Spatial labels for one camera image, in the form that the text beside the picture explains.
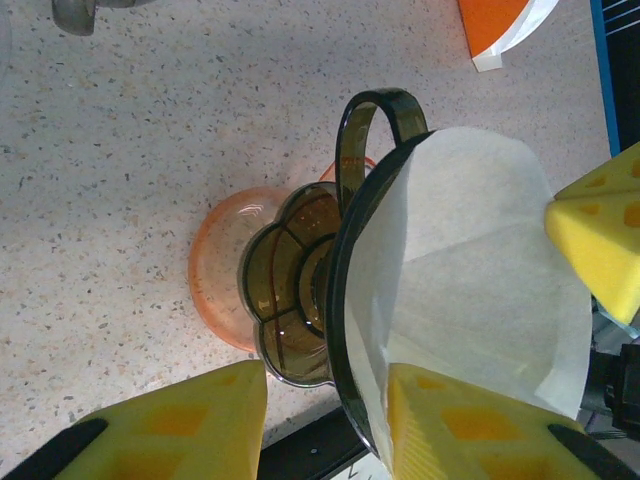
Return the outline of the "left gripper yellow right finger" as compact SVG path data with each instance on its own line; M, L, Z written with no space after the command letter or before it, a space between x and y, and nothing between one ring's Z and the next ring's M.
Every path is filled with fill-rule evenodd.
M395 479L636 479L579 423L525 402L393 363L387 422Z

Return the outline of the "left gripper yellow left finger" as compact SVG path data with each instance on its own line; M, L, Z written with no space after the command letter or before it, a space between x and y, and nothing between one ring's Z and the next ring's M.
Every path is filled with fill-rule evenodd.
M12 479L254 479L266 371L244 360L111 405L60 431Z

